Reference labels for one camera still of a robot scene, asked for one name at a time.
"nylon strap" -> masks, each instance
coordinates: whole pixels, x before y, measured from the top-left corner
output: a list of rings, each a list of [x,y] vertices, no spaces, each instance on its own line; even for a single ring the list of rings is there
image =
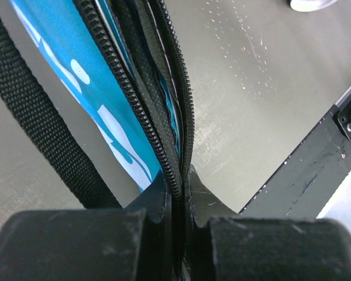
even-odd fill
[[[22,59],[1,20],[0,97],[85,208],[121,208]]]

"floor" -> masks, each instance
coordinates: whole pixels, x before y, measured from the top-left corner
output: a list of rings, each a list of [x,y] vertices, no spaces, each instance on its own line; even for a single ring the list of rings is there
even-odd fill
[[[351,234],[351,171],[317,217],[343,222]]]
[[[351,85],[351,0],[298,13],[286,0],[166,0],[191,78],[202,181],[239,211]],[[27,36],[0,15],[119,201],[138,194],[89,116]],[[81,208],[0,100],[0,226],[19,210]]]

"blue printed fabric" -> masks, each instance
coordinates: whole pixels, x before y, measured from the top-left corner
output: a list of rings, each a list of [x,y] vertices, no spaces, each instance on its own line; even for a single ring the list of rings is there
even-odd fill
[[[10,0],[34,44],[95,121],[112,153],[146,189],[159,162],[72,0]]]

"black zipper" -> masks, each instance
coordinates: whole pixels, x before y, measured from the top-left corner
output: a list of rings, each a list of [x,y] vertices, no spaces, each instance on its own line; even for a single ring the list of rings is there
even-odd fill
[[[102,19],[99,16],[93,0],[73,0],[77,10],[79,11],[86,27],[88,28],[91,36],[94,38],[100,52],[106,60],[109,68],[119,83],[123,93],[126,96],[137,120],[140,122],[155,154],[161,165],[163,173],[166,177],[167,183],[170,187],[172,194],[172,218],[173,218],[173,244],[175,254],[175,275],[177,280],[181,280],[181,265],[184,254],[184,235],[185,235],[185,217],[184,217],[184,198],[182,191],[182,181],[185,177],[180,176],[178,179],[177,174],[180,174],[175,169],[179,169],[178,165],[174,165],[170,162],[166,152],[164,151],[163,143],[159,138],[158,132],[156,131],[152,120],[148,117],[151,116],[148,108],[146,108],[143,97],[137,95],[135,90],[135,82],[131,81],[131,78],[126,75],[126,71],[120,62],[112,39],[109,37],[109,33],[105,30]],[[187,147],[187,161],[191,161],[192,142],[191,147],[188,143]]]
[[[184,120],[184,140],[183,140],[183,157],[181,162],[182,179],[187,178],[194,144],[195,122],[194,122],[194,102],[192,100],[192,90],[190,78],[187,73],[180,45],[174,31],[169,12],[163,0],[147,0],[151,6],[154,16],[159,26],[161,37],[166,44],[167,53],[170,59],[172,73],[175,74],[176,84],[180,86],[177,89],[178,100],[180,102],[181,113]]]

